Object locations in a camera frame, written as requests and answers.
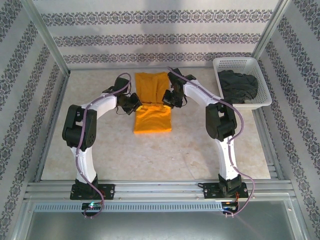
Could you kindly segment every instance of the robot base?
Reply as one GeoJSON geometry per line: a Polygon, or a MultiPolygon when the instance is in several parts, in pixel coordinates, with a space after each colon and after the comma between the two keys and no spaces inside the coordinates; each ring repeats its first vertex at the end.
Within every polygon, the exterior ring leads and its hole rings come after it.
{"type": "MultiPolygon", "coordinates": [[[[99,189],[103,194],[105,200],[113,200],[115,195],[114,184],[98,184],[98,175],[95,176],[92,184],[99,189]]],[[[94,190],[89,184],[75,180],[75,184],[72,185],[71,200],[101,200],[101,196],[94,190]]]]}
{"type": "Polygon", "coordinates": [[[225,180],[219,174],[219,182],[198,183],[198,187],[203,189],[205,199],[236,198],[236,193],[241,199],[249,197],[247,185],[242,182],[240,175],[225,180]]]}

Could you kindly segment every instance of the laundry basket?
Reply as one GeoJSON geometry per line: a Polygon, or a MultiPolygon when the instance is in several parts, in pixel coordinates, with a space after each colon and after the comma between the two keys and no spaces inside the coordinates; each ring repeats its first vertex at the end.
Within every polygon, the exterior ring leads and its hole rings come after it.
{"type": "Polygon", "coordinates": [[[246,100],[242,104],[234,104],[237,109],[258,109],[269,106],[272,102],[265,78],[256,59],[252,57],[218,57],[213,60],[213,68],[218,83],[220,96],[223,98],[218,73],[223,70],[233,70],[235,73],[253,75],[258,81],[258,93],[252,100],[246,100]]]}

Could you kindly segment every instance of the wire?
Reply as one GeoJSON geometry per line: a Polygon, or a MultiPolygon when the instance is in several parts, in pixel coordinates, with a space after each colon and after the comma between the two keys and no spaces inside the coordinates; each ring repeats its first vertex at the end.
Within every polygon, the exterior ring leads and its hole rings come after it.
{"type": "Polygon", "coordinates": [[[239,116],[239,118],[240,118],[240,121],[241,121],[240,131],[239,131],[236,135],[234,135],[233,137],[231,137],[231,138],[228,140],[228,142],[227,142],[227,144],[228,144],[229,160],[230,160],[231,166],[233,167],[233,169],[234,169],[238,174],[240,174],[240,175],[242,175],[242,176],[245,176],[245,177],[247,177],[247,178],[249,178],[249,179],[251,180],[251,182],[252,182],[252,191],[251,191],[248,199],[245,201],[243,207],[242,207],[241,209],[239,209],[236,213],[233,213],[233,214],[232,214],[232,216],[235,216],[235,215],[239,214],[239,213],[247,206],[247,204],[248,204],[250,198],[252,197],[252,195],[254,194],[255,188],[256,188],[254,179],[253,179],[252,177],[250,177],[250,176],[248,176],[248,175],[246,175],[246,174],[244,174],[244,173],[242,173],[242,172],[240,172],[240,171],[238,170],[238,168],[235,166],[235,164],[234,164],[234,162],[233,162],[233,160],[232,160],[232,155],[231,155],[231,142],[234,141],[234,140],[244,131],[244,127],[245,127],[244,118],[242,117],[241,113],[240,113],[234,106],[232,106],[231,104],[229,104],[229,103],[227,103],[227,102],[225,102],[225,101],[223,101],[223,100],[221,100],[221,99],[219,99],[219,98],[216,98],[216,97],[212,96],[211,93],[207,92],[207,91],[206,91],[204,88],[202,88],[200,85],[198,85],[198,84],[192,82],[191,80],[185,78],[184,76],[181,76],[180,74],[174,72],[171,67],[168,66],[167,68],[168,68],[168,70],[169,70],[171,73],[173,73],[173,74],[176,75],[177,77],[185,80],[186,82],[188,82],[188,83],[190,83],[191,85],[195,86],[196,88],[200,89],[200,90],[201,90],[204,94],[206,94],[210,99],[215,100],[215,101],[217,101],[217,102],[219,102],[219,103],[221,103],[221,104],[223,104],[223,105],[226,105],[227,107],[231,108],[233,111],[236,112],[236,114],[237,114],[237,115],[239,116]]]}
{"type": "Polygon", "coordinates": [[[184,100],[185,100],[185,104],[184,105],[182,105],[181,107],[184,107],[185,105],[187,105],[187,103],[188,103],[188,100],[187,100],[187,98],[186,97],[184,97],[184,100]]]}
{"type": "Polygon", "coordinates": [[[126,115],[126,113],[118,113],[118,111],[119,111],[119,107],[117,106],[115,113],[118,114],[118,115],[126,115]]]}
{"type": "Polygon", "coordinates": [[[130,90],[128,93],[124,94],[125,96],[129,95],[131,93],[131,89],[132,89],[132,85],[131,85],[131,82],[130,82],[130,90]]]}
{"type": "Polygon", "coordinates": [[[236,196],[236,208],[238,208],[239,207],[239,193],[238,192],[236,192],[235,193],[235,196],[236,196]]]}
{"type": "MultiPolygon", "coordinates": [[[[125,90],[126,88],[128,88],[128,86],[131,84],[131,75],[127,72],[124,72],[124,73],[121,73],[117,78],[123,76],[123,75],[128,75],[129,76],[129,82],[121,89],[117,90],[117,91],[114,91],[114,92],[111,92],[111,93],[106,93],[105,95],[101,95],[100,97],[96,98],[95,100],[93,100],[92,102],[90,102],[84,109],[84,113],[83,113],[83,120],[82,120],[82,128],[81,128],[81,135],[80,135],[80,140],[79,140],[79,144],[78,146],[76,147],[76,151],[75,151],[75,165],[76,165],[76,169],[78,170],[79,174],[81,175],[81,177],[89,184],[90,187],[92,187],[101,197],[101,208],[100,210],[93,216],[90,216],[91,219],[97,217],[101,212],[102,210],[104,209],[104,206],[105,206],[105,199],[104,199],[104,196],[103,194],[101,193],[101,191],[96,188],[87,178],[86,176],[84,175],[84,173],[81,171],[80,169],[80,166],[79,166],[79,151],[80,151],[80,147],[82,145],[82,142],[84,140],[84,136],[85,136],[85,126],[86,126],[86,119],[87,119],[87,111],[88,109],[94,104],[96,103],[97,101],[101,100],[101,99],[104,99],[108,96],[111,96],[111,95],[114,95],[114,94],[117,94],[117,93],[120,93],[122,92],[123,90],[125,90]]],[[[86,215],[86,210],[83,212],[83,215],[84,217],[86,218],[87,215],[86,215]]]]}

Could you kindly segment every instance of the patterned wallpaper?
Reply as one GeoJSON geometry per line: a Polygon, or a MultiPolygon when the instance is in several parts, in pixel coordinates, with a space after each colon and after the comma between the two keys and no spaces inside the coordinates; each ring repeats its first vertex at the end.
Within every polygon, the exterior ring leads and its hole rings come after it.
{"type": "Polygon", "coordinates": [[[250,56],[278,0],[35,0],[71,69],[212,66],[250,56]]]}
{"type": "Polygon", "coordinates": [[[0,2],[0,240],[12,233],[65,79],[19,0],[0,2]]]}
{"type": "Polygon", "coordinates": [[[290,3],[259,63],[272,97],[264,107],[284,175],[311,239],[320,239],[320,3],[290,3]]]}

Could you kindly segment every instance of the orange cloth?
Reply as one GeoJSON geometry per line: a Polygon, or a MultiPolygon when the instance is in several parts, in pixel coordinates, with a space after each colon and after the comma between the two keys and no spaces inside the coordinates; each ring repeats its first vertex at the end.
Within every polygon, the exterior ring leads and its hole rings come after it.
{"type": "Polygon", "coordinates": [[[136,73],[136,94],[142,107],[135,112],[135,134],[163,133],[171,131],[171,109],[163,105],[162,98],[169,88],[166,72],[136,73]]]}

